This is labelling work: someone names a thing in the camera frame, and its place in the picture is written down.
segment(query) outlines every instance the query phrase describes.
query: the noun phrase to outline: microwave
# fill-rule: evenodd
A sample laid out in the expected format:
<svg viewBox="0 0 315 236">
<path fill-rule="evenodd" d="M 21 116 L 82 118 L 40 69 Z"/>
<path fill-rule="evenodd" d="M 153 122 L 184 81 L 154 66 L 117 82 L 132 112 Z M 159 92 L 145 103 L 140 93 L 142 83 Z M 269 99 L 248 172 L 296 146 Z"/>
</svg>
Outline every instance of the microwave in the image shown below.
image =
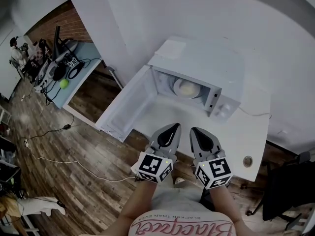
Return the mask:
<svg viewBox="0 0 315 236">
<path fill-rule="evenodd" d="M 241 104 L 245 75 L 242 56 L 215 43 L 172 36 L 155 52 L 107 107 L 96 127 L 123 142 L 155 101 L 169 97 L 181 107 L 205 111 L 225 123 Z"/>
</svg>

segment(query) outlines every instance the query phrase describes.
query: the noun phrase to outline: light blue table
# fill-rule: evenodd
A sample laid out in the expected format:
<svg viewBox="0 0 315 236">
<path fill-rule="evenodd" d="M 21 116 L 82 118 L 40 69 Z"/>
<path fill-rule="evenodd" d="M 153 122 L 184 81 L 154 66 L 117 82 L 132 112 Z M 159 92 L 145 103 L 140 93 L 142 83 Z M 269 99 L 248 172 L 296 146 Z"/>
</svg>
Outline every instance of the light blue table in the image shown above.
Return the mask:
<svg viewBox="0 0 315 236">
<path fill-rule="evenodd" d="M 57 97 L 53 100 L 53 102 L 58 108 L 62 108 L 68 105 L 69 101 L 75 95 L 79 87 L 83 84 L 86 78 L 93 72 L 93 70 L 101 62 L 101 60 L 99 59 L 102 59 L 96 46 L 93 43 L 79 43 L 74 53 L 80 60 L 81 59 L 94 60 L 92 60 L 86 68 L 83 68 L 75 78 L 69 80 L 69 85 L 65 89 L 61 89 L 58 94 L 57 92 L 60 88 L 59 82 L 57 82 L 53 86 L 52 90 L 48 93 L 48 96 L 49 98 L 53 99 L 57 94 Z"/>
</svg>

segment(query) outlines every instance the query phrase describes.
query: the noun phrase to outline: yellow ball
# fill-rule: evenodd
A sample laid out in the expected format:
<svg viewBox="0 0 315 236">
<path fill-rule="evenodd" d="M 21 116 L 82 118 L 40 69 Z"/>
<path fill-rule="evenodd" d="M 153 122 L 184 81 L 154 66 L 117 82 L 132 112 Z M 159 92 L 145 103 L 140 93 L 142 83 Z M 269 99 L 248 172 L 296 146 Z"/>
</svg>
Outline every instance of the yellow ball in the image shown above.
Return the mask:
<svg viewBox="0 0 315 236">
<path fill-rule="evenodd" d="M 60 81 L 60 88 L 65 89 L 69 85 L 69 80 L 67 79 L 62 79 Z"/>
</svg>

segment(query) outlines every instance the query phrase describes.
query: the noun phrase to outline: open microwave door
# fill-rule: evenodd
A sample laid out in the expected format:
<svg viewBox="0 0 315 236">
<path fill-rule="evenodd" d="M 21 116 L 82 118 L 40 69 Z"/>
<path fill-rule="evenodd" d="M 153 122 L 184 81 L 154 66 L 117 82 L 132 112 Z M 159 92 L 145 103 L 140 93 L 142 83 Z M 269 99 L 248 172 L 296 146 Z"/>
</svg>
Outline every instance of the open microwave door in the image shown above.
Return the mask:
<svg viewBox="0 0 315 236">
<path fill-rule="evenodd" d="M 150 66 L 143 66 L 96 122 L 96 126 L 123 142 L 135 121 L 158 94 Z"/>
</svg>

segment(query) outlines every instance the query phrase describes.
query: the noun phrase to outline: hole in counter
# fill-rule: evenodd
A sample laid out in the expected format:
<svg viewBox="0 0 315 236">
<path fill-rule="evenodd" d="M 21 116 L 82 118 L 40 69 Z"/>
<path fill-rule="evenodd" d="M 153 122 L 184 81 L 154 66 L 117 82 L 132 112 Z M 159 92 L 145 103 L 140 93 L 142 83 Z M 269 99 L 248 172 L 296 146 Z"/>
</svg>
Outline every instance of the hole in counter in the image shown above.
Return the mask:
<svg viewBox="0 0 315 236">
<path fill-rule="evenodd" d="M 243 160 L 243 164 L 246 168 L 249 168 L 250 166 L 252 166 L 252 157 L 249 155 L 245 156 Z"/>
</svg>

